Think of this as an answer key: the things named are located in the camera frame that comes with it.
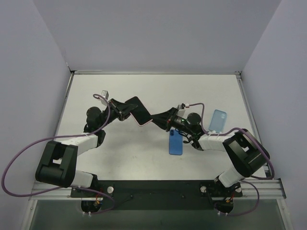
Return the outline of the light blue phone case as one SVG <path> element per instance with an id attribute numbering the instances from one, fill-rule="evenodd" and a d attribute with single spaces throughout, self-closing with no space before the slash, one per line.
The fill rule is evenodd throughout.
<path id="1" fill-rule="evenodd" d="M 227 113 L 218 109 L 214 110 L 212 119 L 209 125 L 210 131 L 215 131 L 217 133 L 223 132 L 225 123 L 227 119 Z"/>

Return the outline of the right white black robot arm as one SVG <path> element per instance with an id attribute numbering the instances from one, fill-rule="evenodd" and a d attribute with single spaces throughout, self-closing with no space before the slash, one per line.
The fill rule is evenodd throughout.
<path id="1" fill-rule="evenodd" d="M 259 168 L 268 163 L 267 150 L 246 129 L 235 128 L 230 134 L 208 133 L 203 129 L 202 117 L 191 113 L 187 118 L 178 115 L 179 110 L 170 110 L 151 115 L 153 123 L 162 130 L 177 129 L 187 136 L 187 142 L 200 151 L 216 150 L 228 154 L 232 166 L 216 177 L 225 188 L 240 180 L 251 177 Z"/>

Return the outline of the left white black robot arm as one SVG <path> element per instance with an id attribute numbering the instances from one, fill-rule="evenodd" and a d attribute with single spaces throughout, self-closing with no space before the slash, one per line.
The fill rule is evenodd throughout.
<path id="1" fill-rule="evenodd" d="M 95 175 L 77 170 L 77 157 L 99 147 L 106 136 L 103 128 L 115 119 L 124 121 L 137 107 L 136 104 L 121 103 L 111 99 L 104 111 L 98 107 L 89 108 L 86 112 L 86 125 L 81 135 L 62 142 L 52 140 L 46 144 L 35 179 L 64 188 L 81 187 L 81 191 L 87 197 L 95 196 L 98 193 L 98 184 L 94 182 Z"/>

